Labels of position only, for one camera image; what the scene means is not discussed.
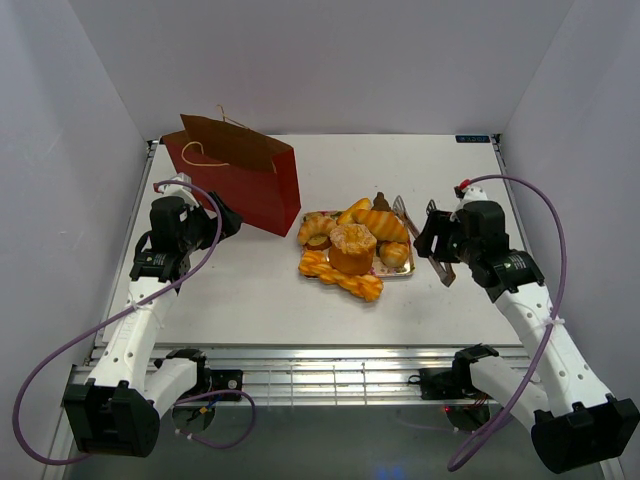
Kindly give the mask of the metal serving tongs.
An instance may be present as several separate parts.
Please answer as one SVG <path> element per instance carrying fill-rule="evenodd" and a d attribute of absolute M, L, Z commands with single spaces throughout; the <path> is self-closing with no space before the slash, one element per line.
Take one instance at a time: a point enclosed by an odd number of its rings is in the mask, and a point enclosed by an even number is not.
<path fill-rule="evenodd" d="M 445 287 L 450 287 L 456 279 L 456 274 L 450 263 L 442 263 L 433 257 L 433 248 L 428 242 L 429 237 L 419 240 L 421 232 L 409 216 L 405 202 L 401 195 L 395 197 L 392 204 L 393 212 L 404 222 L 410 234 L 414 237 L 414 247 L 418 256 L 429 260 L 440 282 Z"/>

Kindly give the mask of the striped long loaf bread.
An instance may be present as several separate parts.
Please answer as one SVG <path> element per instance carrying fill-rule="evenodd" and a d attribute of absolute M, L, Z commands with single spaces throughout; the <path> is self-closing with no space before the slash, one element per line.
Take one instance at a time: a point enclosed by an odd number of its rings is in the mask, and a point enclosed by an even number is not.
<path fill-rule="evenodd" d="M 389 211 L 359 209 L 352 214 L 353 220 L 366 226 L 381 242 L 407 243 L 409 234 L 399 218 Z"/>

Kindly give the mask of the red paper bag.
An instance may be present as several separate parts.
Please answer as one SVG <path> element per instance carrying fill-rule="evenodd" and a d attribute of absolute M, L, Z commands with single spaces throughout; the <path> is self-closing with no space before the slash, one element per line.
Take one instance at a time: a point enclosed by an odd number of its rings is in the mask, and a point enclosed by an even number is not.
<path fill-rule="evenodd" d="M 228 117 L 180 118 L 183 129 L 162 136 L 175 170 L 245 223 L 286 236 L 301 209 L 293 147 Z"/>

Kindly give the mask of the large orange muffin bread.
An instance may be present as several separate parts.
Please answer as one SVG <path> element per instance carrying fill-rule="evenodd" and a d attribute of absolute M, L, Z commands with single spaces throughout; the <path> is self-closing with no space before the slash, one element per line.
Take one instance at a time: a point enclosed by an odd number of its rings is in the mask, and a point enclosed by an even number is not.
<path fill-rule="evenodd" d="M 330 233 L 331 266 L 348 275 L 367 274 L 373 264 L 377 239 L 361 224 L 338 225 Z"/>

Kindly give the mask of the croissant bread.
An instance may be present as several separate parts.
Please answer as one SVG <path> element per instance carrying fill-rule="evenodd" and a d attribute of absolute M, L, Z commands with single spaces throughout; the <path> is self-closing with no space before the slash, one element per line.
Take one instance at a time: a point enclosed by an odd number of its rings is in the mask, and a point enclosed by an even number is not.
<path fill-rule="evenodd" d="M 299 245 L 305 245 L 309 240 L 318 235 L 329 236 L 337 227 L 334 219 L 328 216 L 313 216 L 305 221 L 298 231 L 297 241 Z"/>

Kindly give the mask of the braided twisted bread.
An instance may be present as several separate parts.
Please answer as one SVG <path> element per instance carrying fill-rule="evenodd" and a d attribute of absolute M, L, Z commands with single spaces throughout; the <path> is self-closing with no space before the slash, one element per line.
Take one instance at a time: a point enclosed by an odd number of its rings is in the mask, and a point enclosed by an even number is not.
<path fill-rule="evenodd" d="M 306 250 L 298 270 L 303 276 L 317 278 L 325 285 L 338 285 L 366 302 L 377 300 L 384 289 L 383 281 L 375 275 L 350 275 L 335 269 L 322 251 Z"/>

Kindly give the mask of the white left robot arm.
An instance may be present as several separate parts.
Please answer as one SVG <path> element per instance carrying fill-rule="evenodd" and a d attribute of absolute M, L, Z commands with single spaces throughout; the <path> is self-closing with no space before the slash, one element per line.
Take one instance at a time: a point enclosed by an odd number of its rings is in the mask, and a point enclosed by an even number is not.
<path fill-rule="evenodd" d="M 196 270 L 191 255 L 235 235 L 242 218 L 215 193 L 208 198 L 215 214 L 208 215 L 185 174 L 157 190 L 150 229 L 134 248 L 126 313 L 86 381 L 68 386 L 63 397 L 76 447 L 85 454 L 148 456 L 175 402 L 185 395 L 201 399 L 212 387 L 205 355 L 194 348 L 171 351 L 153 374 L 147 368 L 182 283 Z"/>

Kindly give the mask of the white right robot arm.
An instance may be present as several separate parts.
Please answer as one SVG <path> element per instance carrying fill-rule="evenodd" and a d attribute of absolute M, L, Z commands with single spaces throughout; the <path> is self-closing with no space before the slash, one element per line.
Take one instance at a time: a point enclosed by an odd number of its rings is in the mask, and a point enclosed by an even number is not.
<path fill-rule="evenodd" d="M 510 418 L 529 431 L 538 457 L 556 474 L 621 456 L 639 425 L 637 406 L 616 398 L 590 368 L 558 313 L 566 281 L 550 294 L 533 257 L 510 246 L 504 210 L 478 183 L 456 187 L 453 211 L 430 210 L 414 247 L 434 267 L 469 268 L 517 334 L 530 365 L 519 375 L 482 344 L 456 354 L 454 390 L 464 397 L 486 393 L 502 409 L 464 441 L 448 470 L 465 465 Z"/>

